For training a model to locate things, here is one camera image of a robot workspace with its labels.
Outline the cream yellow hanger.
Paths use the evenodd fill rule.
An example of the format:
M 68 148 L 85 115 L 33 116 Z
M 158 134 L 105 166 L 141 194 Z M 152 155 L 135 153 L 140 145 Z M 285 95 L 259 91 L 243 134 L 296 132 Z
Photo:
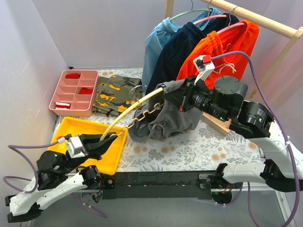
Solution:
M 130 107 L 128 107 L 124 112 L 122 112 L 118 117 L 116 117 L 116 119 L 107 127 L 107 129 L 105 130 L 105 132 L 103 133 L 103 135 L 100 138 L 100 141 L 104 140 L 105 137 L 109 134 L 110 130 L 122 119 L 124 118 L 130 111 L 132 111 L 133 109 L 135 109 L 136 107 L 138 107 L 140 104 L 142 104 L 143 102 L 145 102 L 146 100 L 150 99 L 151 97 L 155 96 L 156 94 L 160 93 L 163 91 L 163 88 L 160 87 L 154 91 L 152 91 L 151 93 L 149 93 L 148 95 L 145 95 L 144 97 L 142 97 L 141 99 L 137 100 L 134 104 L 132 104 Z

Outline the grey shorts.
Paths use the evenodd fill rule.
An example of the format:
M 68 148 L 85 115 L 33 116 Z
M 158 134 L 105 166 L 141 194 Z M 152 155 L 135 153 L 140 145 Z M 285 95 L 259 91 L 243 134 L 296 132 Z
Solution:
M 171 102 L 162 98 L 168 92 L 173 92 L 184 84 L 185 80 L 170 81 L 158 84 L 156 88 L 163 88 L 162 93 L 148 99 L 146 104 L 139 107 L 134 118 L 141 119 L 144 111 L 152 111 L 156 103 L 164 104 L 157 107 L 153 113 L 147 113 L 141 121 L 135 121 L 128 130 L 130 138 L 135 142 L 145 142 L 148 139 L 167 139 L 170 135 L 181 133 L 184 130 L 194 130 L 202 116 L 202 112 L 192 108 L 186 112 L 179 112 Z

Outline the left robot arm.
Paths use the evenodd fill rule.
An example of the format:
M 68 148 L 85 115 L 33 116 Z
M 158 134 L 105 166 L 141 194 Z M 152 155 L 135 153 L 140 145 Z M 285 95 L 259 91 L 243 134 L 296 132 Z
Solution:
M 103 134 L 71 134 L 59 137 L 53 144 L 65 144 L 65 153 L 47 150 L 33 168 L 34 177 L 18 194 L 5 198 L 9 207 L 8 223 L 27 222 L 41 215 L 51 204 L 82 189 L 95 189 L 101 195 L 108 187 L 106 178 L 95 165 L 84 167 L 74 176 L 68 174 L 88 159 L 101 160 L 118 136 Z

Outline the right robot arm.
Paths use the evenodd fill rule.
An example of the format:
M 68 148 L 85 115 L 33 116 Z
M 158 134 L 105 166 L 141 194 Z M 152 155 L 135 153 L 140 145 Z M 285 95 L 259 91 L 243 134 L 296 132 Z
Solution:
M 185 79 L 180 88 L 163 98 L 187 112 L 194 108 L 224 122 L 230 130 L 255 143 L 264 154 L 256 164 L 220 164 L 211 175 L 199 177 L 199 183 L 212 189 L 223 189 L 237 183 L 263 183 L 280 192 L 303 190 L 303 155 L 285 140 L 273 114 L 263 105 L 244 99 L 248 86 L 232 76 L 216 80 L 208 89 L 202 80 Z

